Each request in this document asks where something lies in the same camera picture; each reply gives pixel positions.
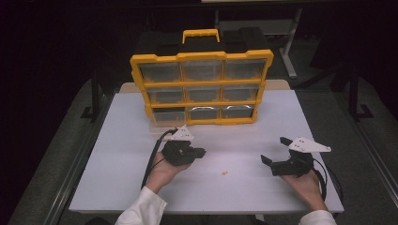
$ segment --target floor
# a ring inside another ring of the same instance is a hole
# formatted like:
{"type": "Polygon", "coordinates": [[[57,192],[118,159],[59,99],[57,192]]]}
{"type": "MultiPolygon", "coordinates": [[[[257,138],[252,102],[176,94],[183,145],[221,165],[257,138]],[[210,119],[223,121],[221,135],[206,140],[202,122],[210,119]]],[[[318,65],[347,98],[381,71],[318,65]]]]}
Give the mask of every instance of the floor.
{"type": "MultiPolygon", "coordinates": [[[[299,39],[292,45],[290,57],[298,74],[295,80],[288,78],[279,55],[278,48],[283,45],[283,39],[271,38],[270,43],[275,59],[268,79],[285,79],[294,86],[322,71],[308,66],[318,43],[315,38],[299,39]]],[[[364,80],[360,80],[359,105],[365,104],[374,118],[354,121],[347,112],[347,90],[332,92],[329,89],[333,76],[296,93],[315,140],[329,143],[333,149],[322,157],[336,175],[335,185],[341,184],[343,191],[345,211],[336,221],[351,225],[396,224],[396,195],[394,198],[390,191],[394,187],[390,186],[398,179],[395,147],[398,122],[364,80]]],[[[101,111],[94,122],[90,118],[81,118],[84,109],[91,106],[90,82],[81,88],[9,224],[115,223],[118,214],[82,215],[68,210],[73,190],[111,101],[112,95],[100,96],[101,111]]],[[[302,215],[274,215],[265,216],[265,219],[271,225],[298,224],[300,217],[302,215]]]]}

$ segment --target cable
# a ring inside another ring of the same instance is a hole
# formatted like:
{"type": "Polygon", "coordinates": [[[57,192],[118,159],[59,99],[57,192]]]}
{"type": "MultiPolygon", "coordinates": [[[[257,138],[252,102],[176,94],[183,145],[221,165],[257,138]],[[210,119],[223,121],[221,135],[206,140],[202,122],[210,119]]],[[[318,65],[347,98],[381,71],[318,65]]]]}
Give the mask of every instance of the cable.
{"type": "Polygon", "coordinates": [[[155,165],[153,165],[152,167],[151,167],[151,171],[153,170],[153,168],[155,168],[159,163],[161,163],[162,161],[164,160],[164,158],[162,158],[161,160],[159,160],[157,163],[155,163],[155,165]]]}
{"type": "Polygon", "coordinates": [[[326,185],[328,183],[328,174],[326,173],[325,167],[322,166],[322,164],[316,160],[315,158],[313,158],[313,161],[316,161],[321,167],[322,170],[325,173],[325,179],[322,176],[321,172],[318,171],[314,166],[310,166],[306,161],[302,160],[301,158],[295,157],[295,160],[300,161],[301,163],[303,163],[304,165],[306,165],[310,170],[315,172],[316,177],[318,177],[319,180],[319,184],[321,186],[321,196],[323,201],[326,199],[326,195],[327,195],[327,188],[326,185]]]}
{"type": "Polygon", "coordinates": [[[328,167],[328,166],[326,166],[326,169],[327,169],[328,172],[334,177],[334,180],[336,181],[337,188],[339,189],[339,194],[340,194],[340,195],[339,195],[339,198],[340,198],[340,201],[343,203],[343,201],[344,201],[344,194],[343,194],[342,185],[341,185],[339,179],[337,178],[336,173],[334,173],[334,171],[333,171],[330,167],[328,167]]]}
{"type": "Polygon", "coordinates": [[[325,175],[325,185],[327,185],[328,184],[328,174],[326,173],[325,167],[322,166],[322,164],[315,158],[314,158],[314,161],[316,161],[319,164],[319,166],[322,167],[322,170],[324,171],[324,175],[325,175]]]}
{"type": "Polygon", "coordinates": [[[145,174],[144,174],[144,179],[143,179],[143,183],[141,184],[141,189],[146,185],[146,181],[148,179],[148,176],[150,174],[150,172],[152,171],[152,162],[153,159],[156,156],[156,153],[158,152],[159,147],[161,146],[161,142],[163,141],[163,138],[167,135],[167,134],[174,134],[176,133],[177,129],[169,129],[166,132],[164,132],[161,137],[156,141],[155,143],[155,147],[152,150],[152,154],[150,155],[148,164],[146,165],[146,170],[145,170],[145,174]]]}

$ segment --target human hand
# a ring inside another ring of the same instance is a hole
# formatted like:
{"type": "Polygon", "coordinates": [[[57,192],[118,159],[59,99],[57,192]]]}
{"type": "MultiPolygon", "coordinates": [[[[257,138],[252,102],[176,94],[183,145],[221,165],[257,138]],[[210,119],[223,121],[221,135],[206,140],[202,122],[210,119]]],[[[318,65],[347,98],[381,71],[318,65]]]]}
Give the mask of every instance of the human hand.
{"type": "Polygon", "coordinates": [[[319,180],[314,171],[309,171],[301,177],[284,175],[281,178],[289,184],[312,210],[328,210],[319,189],[319,180]]]}
{"type": "Polygon", "coordinates": [[[153,168],[146,182],[146,187],[154,193],[158,193],[161,188],[169,184],[178,173],[187,170],[190,166],[191,164],[173,166],[164,159],[161,152],[158,152],[153,160],[153,168]]]}

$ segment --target storage organizer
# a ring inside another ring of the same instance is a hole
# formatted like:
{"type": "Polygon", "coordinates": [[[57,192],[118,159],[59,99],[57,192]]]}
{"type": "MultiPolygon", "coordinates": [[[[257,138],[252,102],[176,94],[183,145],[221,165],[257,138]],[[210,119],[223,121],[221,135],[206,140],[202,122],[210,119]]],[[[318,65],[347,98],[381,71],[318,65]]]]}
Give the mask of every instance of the storage organizer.
{"type": "Polygon", "coordinates": [[[145,32],[130,63],[152,126],[253,123],[273,53],[259,28],[145,32]]]}

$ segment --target white plastic piece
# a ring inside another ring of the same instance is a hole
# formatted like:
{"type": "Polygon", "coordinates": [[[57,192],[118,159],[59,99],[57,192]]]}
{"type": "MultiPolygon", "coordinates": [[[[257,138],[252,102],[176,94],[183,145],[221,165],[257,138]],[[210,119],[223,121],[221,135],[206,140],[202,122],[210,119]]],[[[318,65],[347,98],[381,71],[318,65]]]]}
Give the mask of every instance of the white plastic piece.
{"type": "Polygon", "coordinates": [[[170,140],[174,141],[192,141],[193,136],[191,135],[190,131],[188,130],[187,126],[184,125],[178,128],[178,131],[173,134],[170,140]]]}
{"type": "Polygon", "coordinates": [[[320,143],[311,141],[306,138],[296,138],[290,145],[289,149],[295,150],[302,153],[313,153],[313,152],[330,152],[331,148],[320,143]]]}

